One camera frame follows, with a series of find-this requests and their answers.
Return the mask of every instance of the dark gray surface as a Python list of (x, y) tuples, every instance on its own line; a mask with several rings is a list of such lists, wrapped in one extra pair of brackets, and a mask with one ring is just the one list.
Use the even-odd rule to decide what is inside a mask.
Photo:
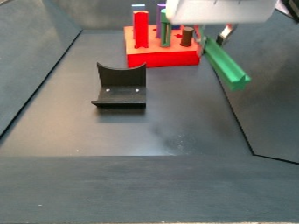
[(48, 0), (0, 6), (0, 135), (78, 33)]
[(249, 150), (205, 59), (146, 69), (146, 109), (104, 110), (97, 62), (125, 68), (124, 33), (84, 31), (0, 142), (1, 156), (243, 155)]
[(225, 50), (252, 81), (228, 99), (257, 155), (299, 163), (299, 25), (275, 11), (240, 25)]
[(299, 166), (261, 157), (1, 157), (0, 222), (299, 222)]
[(149, 23), (155, 25), (156, 5), (164, 0), (52, 0), (84, 30), (122, 31), (132, 25), (132, 4), (145, 4)]

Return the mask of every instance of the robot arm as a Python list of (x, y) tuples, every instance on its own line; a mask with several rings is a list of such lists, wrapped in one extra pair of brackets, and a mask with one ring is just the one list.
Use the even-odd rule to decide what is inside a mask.
[(167, 0), (172, 24), (241, 24), (265, 22), (276, 0)]

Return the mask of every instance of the red block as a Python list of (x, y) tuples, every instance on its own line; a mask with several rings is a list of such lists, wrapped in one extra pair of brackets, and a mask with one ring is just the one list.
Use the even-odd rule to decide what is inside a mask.
[(160, 39), (155, 37), (156, 26), (148, 26), (148, 48), (134, 49), (132, 26), (125, 29), (125, 57), (126, 67), (137, 67), (145, 63), (146, 67), (179, 67), (200, 64), (197, 44), (181, 46), (181, 30), (172, 30), (171, 47), (160, 47)]
[(148, 11), (134, 10), (134, 48), (148, 47)]

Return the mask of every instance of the white robot part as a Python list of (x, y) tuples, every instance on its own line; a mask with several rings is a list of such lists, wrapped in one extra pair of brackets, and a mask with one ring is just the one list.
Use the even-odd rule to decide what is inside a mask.
[(167, 0), (165, 16), (173, 25), (261, 23), (276, 0)]

